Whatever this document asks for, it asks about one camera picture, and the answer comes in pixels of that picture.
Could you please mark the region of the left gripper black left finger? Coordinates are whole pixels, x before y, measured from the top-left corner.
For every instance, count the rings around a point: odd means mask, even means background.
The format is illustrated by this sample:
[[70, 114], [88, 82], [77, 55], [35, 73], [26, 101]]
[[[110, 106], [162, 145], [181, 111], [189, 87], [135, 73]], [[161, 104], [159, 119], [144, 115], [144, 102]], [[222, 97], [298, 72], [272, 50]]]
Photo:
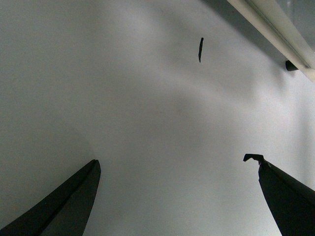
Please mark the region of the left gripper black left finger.
[[101, 175], [91, 160], [47, 197], [0, 230], [2, 236], [82, 236]]

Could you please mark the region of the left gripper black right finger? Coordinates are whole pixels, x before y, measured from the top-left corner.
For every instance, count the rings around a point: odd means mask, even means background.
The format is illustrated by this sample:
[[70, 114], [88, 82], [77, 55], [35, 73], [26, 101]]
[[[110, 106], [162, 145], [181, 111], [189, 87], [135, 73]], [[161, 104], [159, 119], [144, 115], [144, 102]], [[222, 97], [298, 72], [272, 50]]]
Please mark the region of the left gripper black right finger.
[[283, 236], [315, 234], [315, 191], [264, 159], [245, 154], [243, 161], [259, 164], [259, 184], [269, 210]]

